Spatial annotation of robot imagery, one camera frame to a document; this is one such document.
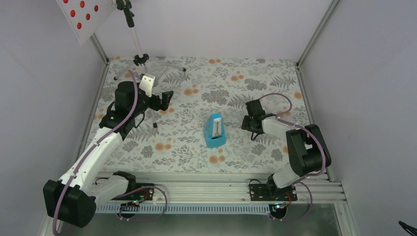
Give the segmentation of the blue metronome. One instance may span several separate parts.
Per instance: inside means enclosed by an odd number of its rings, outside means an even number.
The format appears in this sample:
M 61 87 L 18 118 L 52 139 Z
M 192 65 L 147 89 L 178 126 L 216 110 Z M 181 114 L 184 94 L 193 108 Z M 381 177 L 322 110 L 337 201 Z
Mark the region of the blue metronome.
M 203 136 L 207 148 L 218 148 L 226 144 L 224 122 L 220 113 L 209 116 L 203 129 Z

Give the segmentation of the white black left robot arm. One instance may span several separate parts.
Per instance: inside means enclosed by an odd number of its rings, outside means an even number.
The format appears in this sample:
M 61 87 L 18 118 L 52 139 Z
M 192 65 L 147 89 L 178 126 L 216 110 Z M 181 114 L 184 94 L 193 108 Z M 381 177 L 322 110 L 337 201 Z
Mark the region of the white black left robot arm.
M 135 118 L 147 109 L 167 110 L 173 95 L 172 90 L 161 96 L 152 94 L 145 79 L 139 83 L 125 81 L 118 84 L 115 100 L 108 106 L 95 137 L 82 156 L 59 180 L 49 180 L 43 187 L 47 214 L 53 218 L 54 234 L 58 233 L 58 221 L 85 227 L 96 209 L 110 200 L 128 201 L 127 207 L 139 206 L 139 197 L 152 200 L 156 186 L 137 183 L 130 173 L 117 171 L 99 184 L 92 182 L 113 150 L 133 128 L 137 128 Z

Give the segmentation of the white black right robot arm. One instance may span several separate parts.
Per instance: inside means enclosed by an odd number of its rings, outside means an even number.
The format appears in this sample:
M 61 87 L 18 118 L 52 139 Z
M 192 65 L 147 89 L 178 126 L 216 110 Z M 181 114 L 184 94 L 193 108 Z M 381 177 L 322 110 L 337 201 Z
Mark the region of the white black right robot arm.
M 266 113 L 259 99 L 246 103 L 248 114 L 241 128 L 251 132 L 251 140 L 259 135 L 275 135 L 285 131 L 289 163 L 270 175 L 263 190 L 271 200 L 282 201 L 295 190 L 295 185 L 310 176 L 320 175 L 331 165 L 331 156 L 320 128 L 316 124 L 301 126 Z

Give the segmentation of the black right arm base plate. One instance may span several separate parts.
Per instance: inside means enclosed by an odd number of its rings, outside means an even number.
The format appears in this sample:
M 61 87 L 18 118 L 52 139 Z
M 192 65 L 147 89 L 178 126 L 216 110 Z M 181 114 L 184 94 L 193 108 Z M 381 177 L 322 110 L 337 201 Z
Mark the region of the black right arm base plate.
M 251 179 L 248 184 L 251 201 L 297 201 L 297 191 L 294 185 L 278 188 L 269 178 L 265 183 Z

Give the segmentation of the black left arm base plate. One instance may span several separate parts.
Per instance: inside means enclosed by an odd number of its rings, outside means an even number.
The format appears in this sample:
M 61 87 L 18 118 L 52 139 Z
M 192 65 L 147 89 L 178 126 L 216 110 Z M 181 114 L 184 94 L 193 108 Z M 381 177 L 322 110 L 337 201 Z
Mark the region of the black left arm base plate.
M 154 184 L 137 183 L 136 188 L 140 188 L 140 190 L 136 190 L 128 196 L 128 199 L 132 200 L 132 203 L 140 205 L 141 203 L 153 200 Z

